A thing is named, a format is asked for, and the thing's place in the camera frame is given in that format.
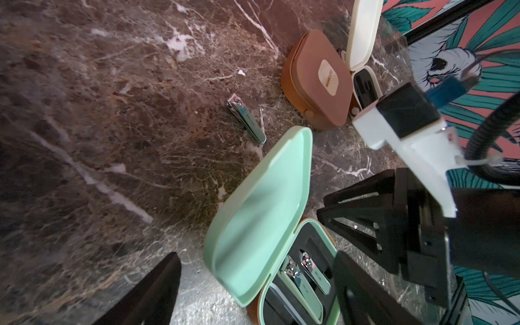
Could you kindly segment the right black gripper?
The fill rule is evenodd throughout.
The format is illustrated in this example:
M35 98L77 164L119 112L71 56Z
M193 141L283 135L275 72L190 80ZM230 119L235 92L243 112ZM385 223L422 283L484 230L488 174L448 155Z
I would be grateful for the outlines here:
M351 242L390 274L425 288L449 308L449 238L441 207L408 168L390 169L328 194L320 223Z

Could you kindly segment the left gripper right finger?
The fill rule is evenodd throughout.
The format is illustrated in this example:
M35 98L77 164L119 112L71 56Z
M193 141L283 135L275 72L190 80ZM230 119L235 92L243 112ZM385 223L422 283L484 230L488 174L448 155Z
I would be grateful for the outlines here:
M347 253L333 262L333 280L345 324L420 324Z

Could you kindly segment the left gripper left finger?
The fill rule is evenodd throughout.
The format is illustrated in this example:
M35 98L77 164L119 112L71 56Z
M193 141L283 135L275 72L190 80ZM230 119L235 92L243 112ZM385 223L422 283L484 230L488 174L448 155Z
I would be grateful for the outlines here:
M169 325L181 280L181 261L169 253L95 324Z

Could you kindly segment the mint green clipper case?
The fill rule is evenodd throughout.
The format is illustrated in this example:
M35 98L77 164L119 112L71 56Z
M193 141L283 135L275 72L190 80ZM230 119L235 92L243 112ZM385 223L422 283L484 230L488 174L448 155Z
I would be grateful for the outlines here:
M299 324L317 324L292 295L278 273L289 255L323 305L322 324L336 324L339 302L332 266L337 248L315 219L304 215L310 194L313 134L290 128L265 158L222 204L204 242L206 267L254 324L264 323L264 300L270 284ZM306 251L329 280L325 295L300 263Z

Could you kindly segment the brown clipper case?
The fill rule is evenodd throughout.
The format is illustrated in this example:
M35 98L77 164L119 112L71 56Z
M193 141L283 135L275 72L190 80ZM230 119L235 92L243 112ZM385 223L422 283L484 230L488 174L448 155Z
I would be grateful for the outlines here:
M343 126L353 96L350 70L320 30L292 48L280 76L288 101L318 131Z

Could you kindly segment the green medium nail clipper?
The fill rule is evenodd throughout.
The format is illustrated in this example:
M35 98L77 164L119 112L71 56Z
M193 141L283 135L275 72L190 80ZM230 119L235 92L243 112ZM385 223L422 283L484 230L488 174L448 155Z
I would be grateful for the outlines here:
M226 101L230 112L242 123L253 139L259 144L265 144L267 137L258 122L246 107L242 99L233 93Z

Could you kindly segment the green large nail clipper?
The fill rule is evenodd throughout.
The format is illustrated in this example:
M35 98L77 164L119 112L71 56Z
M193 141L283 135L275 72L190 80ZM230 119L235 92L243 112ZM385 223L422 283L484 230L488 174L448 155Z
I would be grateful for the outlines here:
M285 257L278 275L289 291L292 292L292 295L310 315L310 318L315 323L322 324L324 317L323 305L297 263L289 255Z

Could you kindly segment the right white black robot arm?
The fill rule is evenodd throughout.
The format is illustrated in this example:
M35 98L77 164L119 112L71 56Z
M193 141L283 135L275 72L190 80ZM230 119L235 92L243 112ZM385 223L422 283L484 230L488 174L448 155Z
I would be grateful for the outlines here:
M405 83L362 110L353 126L405 167L325 196L318 220L391 274L421 285L444 308L442 324L471 324L467 286L452 266L480 270L499 308L518 314L492 274L519 277L519 172L492 151L519 120L519 96L496 108L466 148L440 109L479 83L471 67L423 91Z

